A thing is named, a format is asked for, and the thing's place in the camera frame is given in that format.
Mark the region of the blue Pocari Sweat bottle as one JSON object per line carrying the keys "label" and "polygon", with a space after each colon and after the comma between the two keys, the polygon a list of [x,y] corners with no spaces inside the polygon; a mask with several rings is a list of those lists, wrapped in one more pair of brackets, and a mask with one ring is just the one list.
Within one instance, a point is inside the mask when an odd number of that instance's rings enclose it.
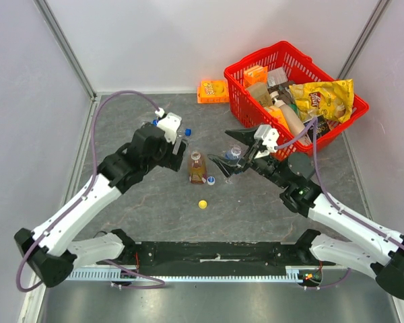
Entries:
{"label": "blue Pocari Sweat bottle", "polygon": [[225,152],[226,159],[239,159],[242,155],[242,149],[239,145],[232,145],[227,152]]}

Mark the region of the white blue bottle cap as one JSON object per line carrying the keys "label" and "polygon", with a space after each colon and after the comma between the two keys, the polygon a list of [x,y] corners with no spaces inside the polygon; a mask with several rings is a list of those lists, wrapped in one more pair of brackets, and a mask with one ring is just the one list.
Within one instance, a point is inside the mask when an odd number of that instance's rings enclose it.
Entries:
{"label": "white blue bottle cap", "polygon": [[215,184],[215,178],[214,178],[213,176],[209,176],[209,177],[207,178],[207,183],[208,183],[208,185],[210,185],[210,186],[214,185],[214,184]]}

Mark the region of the brown tea bottle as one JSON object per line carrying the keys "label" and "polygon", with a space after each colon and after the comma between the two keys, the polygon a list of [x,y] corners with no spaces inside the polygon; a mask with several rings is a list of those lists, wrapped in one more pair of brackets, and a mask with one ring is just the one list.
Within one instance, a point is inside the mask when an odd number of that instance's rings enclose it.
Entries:
{"label": "brown tea bottle", "polygon": [[207,182],[207,168],[203,154],[192,151],[188,161],[189,182],[191,184],[204,184]]}

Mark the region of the clear plastic bottle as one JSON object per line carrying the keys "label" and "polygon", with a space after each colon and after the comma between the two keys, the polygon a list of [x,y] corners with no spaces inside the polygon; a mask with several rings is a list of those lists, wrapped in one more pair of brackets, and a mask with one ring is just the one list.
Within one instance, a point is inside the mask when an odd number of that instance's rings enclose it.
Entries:
{"label": "clear plastic bottle", "polygon": [[[154,126],[158,125],[159,120],[158,119],[153,119],[151,122],[144,121],[141,123],[141,126],[147,126],[149,124],[152,124]],[[179,127],[176,130],[176,140],[181,139],[185,136],[185,128],[182,127],[182,124],[179,124]]]}

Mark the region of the yellow tea bottle cap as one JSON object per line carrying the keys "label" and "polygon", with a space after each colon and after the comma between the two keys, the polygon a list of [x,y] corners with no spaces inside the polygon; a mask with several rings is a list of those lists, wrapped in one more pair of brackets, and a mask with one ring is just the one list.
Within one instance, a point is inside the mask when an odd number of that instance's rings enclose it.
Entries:
{"label": "yellow tea bottle cap", "polygon": [[199,206],[200,209],[206,209],[207,208],[207,201],[205,201],[205,200],[199,201],[198,206]]}

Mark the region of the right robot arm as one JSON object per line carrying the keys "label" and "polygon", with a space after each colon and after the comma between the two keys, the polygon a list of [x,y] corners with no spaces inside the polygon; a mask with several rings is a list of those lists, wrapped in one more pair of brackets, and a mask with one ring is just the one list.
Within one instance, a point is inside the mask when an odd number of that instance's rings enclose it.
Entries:
{"label": "right robot arm", "polygon": [[283,189],[282,203],[293,213],[330,227],[343,237],[342,242],[314,233],[309,242],[295,247],[296,260],[312,264],[315,260],[333,262],[359,271],[374,279],[387,293],[404,300],[404,234],[381,226],[350,209],[328,193],[318,176],[315,159],[293,152],[278,160],[279,133],[268,124],[258,127],[227,130],[226,134],[248,147],[239,159],[210,154],[224,176],[252,169]]}

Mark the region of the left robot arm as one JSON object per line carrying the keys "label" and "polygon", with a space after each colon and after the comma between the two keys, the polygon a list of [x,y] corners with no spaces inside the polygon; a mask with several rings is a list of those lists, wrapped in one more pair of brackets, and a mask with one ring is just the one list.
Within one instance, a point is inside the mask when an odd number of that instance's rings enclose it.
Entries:
{"label": "left robot arm", "polygon": [[83,188],[49,220],[33,230],[21,228],[14,240],[46,287],[62,283],[73,270],[134,259],[135,242],[121,229],[89,240],[75,236],[105,207],[124,195],[156,166],[179,171],[186,141],[178,141],[180,121],[163,119],[137,129],[131,142],[106,156]]}

